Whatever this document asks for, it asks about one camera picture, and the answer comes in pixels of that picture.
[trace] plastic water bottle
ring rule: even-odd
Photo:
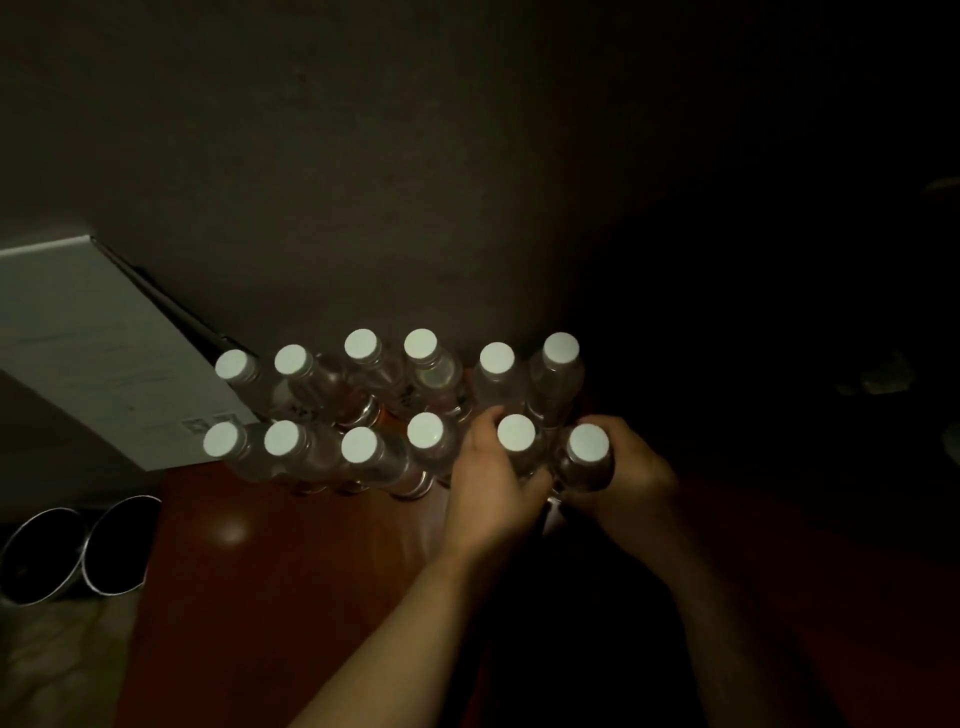
[[[276,353],[274,366],[287,377],[294,396],[316,406],[322,419],[338,427],[372,425],[380,416],[373,395],[352,384],[347,368],[333,356],[314,356],[300,344],[288,344]]]
[[[403,341],[410,378],[431,409],[457,422],[473,411],[473,397],[464,383],[464,365],[437,341],[429,328],[415,328]]]
[[[251,483],[262,483],[283,475],[281,464],[263,447],[269,423],[236,425],[217,423],[204,435],[204,452],[222,460],[233,473]]]
[[[398,500],[423,497],[433,485],[433,476],[417,467],[406,441],[394,432],[355,427],[344,435],[340,452],[358,483]]]
[[[460,454],[457,424],[433,412],[420,412],[407,425],[407,440],[414,463],[449,488],[453,463]]]
[[[514,350],[500,341],[480,351],[480,361],[473,370],[473,395],[477,410],[483,412],[502,404],[507,414],[519,414],[527,397],[527,373],[516,360]]]
[[[542,429],[563,426],[583,385],[580,344],[568,333],[550,334],[530,359],[527,414]]]
[[[496,439],[507,451],[517,477],[529,477],[546,459],[543,434],[529,417],[507,415],[496,427]]]
[[[368,328],[359,328],[344,342],[357,371],[355,381],[401,420],[423,411],[423,397],[407,374],[403,355]]]
[[[610,438],[597,425],[565,427],[554,444],[550,466],[560,481],[555,492],[602,491],[613,478]]]
[[[343,434],[330,425],[298,425],[281,420],[270,425],[263,438],[264,449],[297,480],[315,484],[302,493],[317,493],[327,485],[341,486],[348,480],[347,466],[340,456]]]
[[[264,420],[309,423],[317,419],[316,409],[294,397],[286,380],[264,371],[252,354],[231,349],[220,354],[213,369],[240,401]]]

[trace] floor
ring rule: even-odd
[[[108,728],[140,592],[0,610],[0,724]]]

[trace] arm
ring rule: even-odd
[[[670,589],[711,728],[845,725],[785,634],[699,545],[667,462],[619,418],[583,422],[607,431],[616,471],[606,490],[565,500]]]
[[[553,483],[520,485],[496,439],[494,407],[474,421],[454,469],[440,555],[290,728],[426,728],[446,698],[471,617]]]

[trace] right hand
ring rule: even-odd
[[[621,418],[591,415],[580,423],[602,427],[610,437],[615,470],[606,489],[566,492],[564,503],[595,519],[618,546],[669,584],[696,550],[680,508],[677,476]]]

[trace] dark background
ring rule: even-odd
[[[267,356],[428,326],[472,364],[570,328],[605,407],[747,460],[870,440],[835,385],[900,351],[915,396],[881,434],[937,454],[957,203],[922,191],[960,175],[951,27],[805,0],[8,4],[0,240],[92,231]]]

